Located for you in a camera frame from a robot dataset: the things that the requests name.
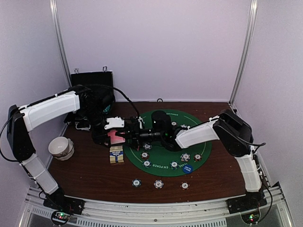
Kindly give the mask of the red-backed card deck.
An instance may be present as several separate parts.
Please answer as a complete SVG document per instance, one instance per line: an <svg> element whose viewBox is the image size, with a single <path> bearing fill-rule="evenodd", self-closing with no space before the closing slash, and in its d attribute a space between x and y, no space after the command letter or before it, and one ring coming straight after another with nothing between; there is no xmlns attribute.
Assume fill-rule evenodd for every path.
<svg viewBox="0 0 303 227"><path fill-rule="evenodd" d="M125 143L125 138L121 136L116 135L117 130L111 130L110 132L107 133L108 137L110 138L110 144L122 144Z"/></svg>

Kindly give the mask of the green chip mat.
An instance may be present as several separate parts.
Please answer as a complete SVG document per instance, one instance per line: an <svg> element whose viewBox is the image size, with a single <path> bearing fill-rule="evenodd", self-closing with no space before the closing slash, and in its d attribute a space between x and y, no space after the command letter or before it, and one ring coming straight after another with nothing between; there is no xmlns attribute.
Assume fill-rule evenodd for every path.
<svg viewBox="0 0 303 227"><path fill-rule="evenodd" d="M144 161L143 161L143 166L144 166L145 168L149 168L149 167L152 166L152 162L151 162L150 160L144 160Z"/></svg>
<svg viewBox="0 0 303 227"><path fill-rule="evenodd" d="M173 170L178 169L178 162L177 161L171 161L169 166Z"/></svg>

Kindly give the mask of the green chip stack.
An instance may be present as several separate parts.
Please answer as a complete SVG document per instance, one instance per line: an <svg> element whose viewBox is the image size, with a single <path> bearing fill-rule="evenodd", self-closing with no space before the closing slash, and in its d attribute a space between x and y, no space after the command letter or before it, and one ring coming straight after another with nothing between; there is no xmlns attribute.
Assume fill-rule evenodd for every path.
<svg viewBox="0 0 303 227"><path fill-rule="evenodd" d="M133 187L140 187L142 185L142 182L140 179L134 179L132 180L132 186Z"/></svg>

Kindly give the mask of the blue white chip stack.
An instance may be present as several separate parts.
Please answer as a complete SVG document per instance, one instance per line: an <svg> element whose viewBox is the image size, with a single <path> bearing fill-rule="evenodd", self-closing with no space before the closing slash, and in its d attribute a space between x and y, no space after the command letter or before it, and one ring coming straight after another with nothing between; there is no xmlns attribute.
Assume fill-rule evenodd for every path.
<svg viewBox="0 0 303 227"><path fill-rule="evenodd" d="M156 180L153 185L156 189L161 189L164 186L164 182L162 180Z"/></svg>

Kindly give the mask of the blue small blind button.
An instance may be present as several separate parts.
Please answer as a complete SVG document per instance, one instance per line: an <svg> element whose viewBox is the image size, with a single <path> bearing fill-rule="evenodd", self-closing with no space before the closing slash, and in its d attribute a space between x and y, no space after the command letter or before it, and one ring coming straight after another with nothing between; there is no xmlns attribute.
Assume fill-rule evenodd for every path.
<svg viewBox="0 0 303 227"><path fill-rule="evenodd" d="M183 171L185 174L190 174L190 173L192 173L192 172L194 171L194 168L193 168L192 165L186 164L186 165L184 165L184 166L182 167L182 171Z"/></svg>

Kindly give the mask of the red black chip stack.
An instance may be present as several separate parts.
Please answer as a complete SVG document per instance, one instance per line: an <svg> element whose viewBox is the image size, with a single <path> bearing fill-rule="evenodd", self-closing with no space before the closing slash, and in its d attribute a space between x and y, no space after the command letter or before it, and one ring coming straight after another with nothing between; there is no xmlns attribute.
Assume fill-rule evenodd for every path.
<svg viewBox="0 0 303 227"><path fill-rule="evenodd" d="M189 187L190 187L190 184L188 182L182 182L180 184L180 187L181 187L182 190L188 190Z"/></svg>

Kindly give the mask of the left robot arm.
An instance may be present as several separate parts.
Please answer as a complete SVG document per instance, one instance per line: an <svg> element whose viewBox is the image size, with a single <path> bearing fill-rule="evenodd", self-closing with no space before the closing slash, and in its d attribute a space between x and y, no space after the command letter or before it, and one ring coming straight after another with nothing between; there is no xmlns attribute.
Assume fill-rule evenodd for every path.
<svg viewBox="0 0 303 227"><path fill-rule="evenodd" d="M58 210L68 206L68 199L37 156L29 132L56 117L81 110L91 125L94 143L109 146L108 133L117 130L118 136L132 139L139 145L138 133L144 125L140 116L134 117L130 123L121 117L107 117L103 113L101 99L90 88L76 85L34 103L21 107L12 105L9 108L8 120L2 128L7 130L7 140L14 159L6 160L19 163Z"/></svg>

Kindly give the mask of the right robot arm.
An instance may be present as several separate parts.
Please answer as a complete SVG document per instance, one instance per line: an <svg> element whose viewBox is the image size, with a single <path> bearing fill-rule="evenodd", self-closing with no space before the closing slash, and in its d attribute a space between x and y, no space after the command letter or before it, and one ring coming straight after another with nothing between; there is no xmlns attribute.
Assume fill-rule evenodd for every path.
<svg viewBox="0 0 303 227"><path fill-rule="evenodd" d="M151 128L145 128L141 117L132 118L126 124L125 138L131 142L132 148L159 142L169 151L180 151L219 140L237 160L243 175L246 190L243 205L252 209L264 198L256 152L265 143L254 143L251 127L231 110L223 110L219 115L192 127L172 125L170 116L162 110L153 112L151 119Z"/></svg>

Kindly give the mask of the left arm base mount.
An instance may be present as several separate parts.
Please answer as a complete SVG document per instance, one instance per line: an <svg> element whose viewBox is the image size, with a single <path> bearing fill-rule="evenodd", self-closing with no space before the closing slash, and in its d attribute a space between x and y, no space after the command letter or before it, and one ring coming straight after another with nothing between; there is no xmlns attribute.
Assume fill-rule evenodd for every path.
<svg viewBox="0 0 303 227"><path fill-rule="evenodd" d="M85 201L64 196L63 198L46 198L43 205L54 210L61 210L68 214L81 215Z"/></svg>

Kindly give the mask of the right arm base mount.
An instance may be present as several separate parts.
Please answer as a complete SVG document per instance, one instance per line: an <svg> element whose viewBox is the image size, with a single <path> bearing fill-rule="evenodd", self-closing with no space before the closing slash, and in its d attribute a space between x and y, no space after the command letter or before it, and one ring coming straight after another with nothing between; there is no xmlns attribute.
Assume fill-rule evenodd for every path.
<svg viewBox="0 0 303 227"><path fill-rule="evenodd" d="M257 209L260 206L267 205L266 199L256 199L248 196L242 196L237 198L228 199L227 207L230 214L245 212L248 210Z"/></svg>

